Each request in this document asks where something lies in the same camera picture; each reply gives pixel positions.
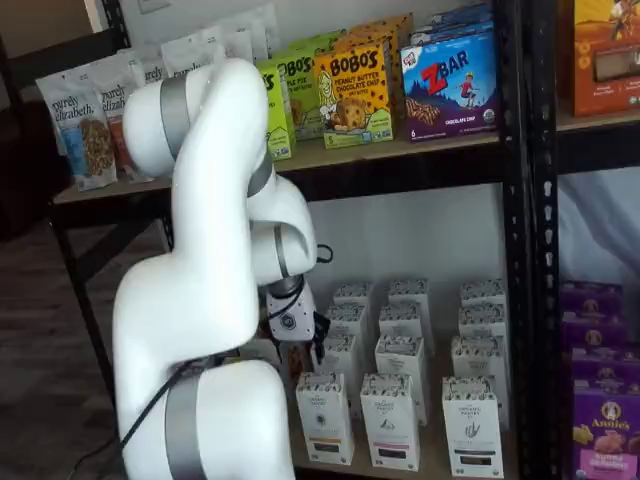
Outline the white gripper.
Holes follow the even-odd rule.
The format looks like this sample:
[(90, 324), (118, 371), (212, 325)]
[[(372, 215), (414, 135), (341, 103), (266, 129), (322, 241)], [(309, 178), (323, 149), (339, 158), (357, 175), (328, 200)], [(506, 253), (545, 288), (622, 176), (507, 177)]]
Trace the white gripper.
[(290, 342), (311, 341), (317, 364), (325, 357), (324, 341), (331, 320), (316, 311), (315, 299), (308, 283), (286, 294), (266, 293), (268, 322), (277, 357), (280, 373), (290, 372)]

